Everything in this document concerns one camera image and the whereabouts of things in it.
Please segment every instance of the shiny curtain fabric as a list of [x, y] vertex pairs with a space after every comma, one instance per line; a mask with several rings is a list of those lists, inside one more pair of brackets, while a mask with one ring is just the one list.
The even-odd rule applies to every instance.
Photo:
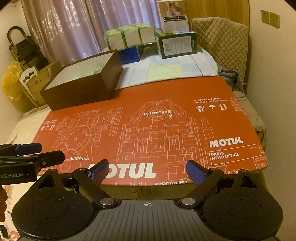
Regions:
[[159, 27], [157, 0], [21, 1], [41, 51], [63, 65], [99, 53], [106, 46], [106, 30], [131, 23]]

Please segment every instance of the barcode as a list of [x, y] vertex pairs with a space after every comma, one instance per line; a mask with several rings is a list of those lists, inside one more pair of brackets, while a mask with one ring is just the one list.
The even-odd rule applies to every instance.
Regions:
[[169, 43], [165, 43], [165, 51], [170, 52], [170, 44]]

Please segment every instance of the quilted chair cover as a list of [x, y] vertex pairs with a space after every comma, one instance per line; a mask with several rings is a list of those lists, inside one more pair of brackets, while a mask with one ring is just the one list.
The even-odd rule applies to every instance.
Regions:
[[249, 40], [247, 26], [227, 18], [209, 17], [191, 19], [191, 29], [197, 33], [199, 45], [218, 65], [237, 71], [244, 80]]

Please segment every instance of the triangular hole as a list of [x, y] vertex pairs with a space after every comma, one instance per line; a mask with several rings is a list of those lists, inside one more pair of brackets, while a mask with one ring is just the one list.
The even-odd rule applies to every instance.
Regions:
[[39, 185], [39, 188], [48, 188], [54, 186], [55, 182], [53, 175], [48, 175], [47, 178]]
[[241, 182], [242, 188], [257, 188], [257, 186], [252, 182], [249, 176], [243, 176]]

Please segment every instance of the gray ribbed plate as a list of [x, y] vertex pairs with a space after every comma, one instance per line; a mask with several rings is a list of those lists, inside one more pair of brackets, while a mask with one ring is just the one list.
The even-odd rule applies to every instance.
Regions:
[[123, 200], [117, 208], [100, 211], [90, 226], [64, 240], [229, 241], [209, 230], [195, 211], [178, 208], [173, 200]]

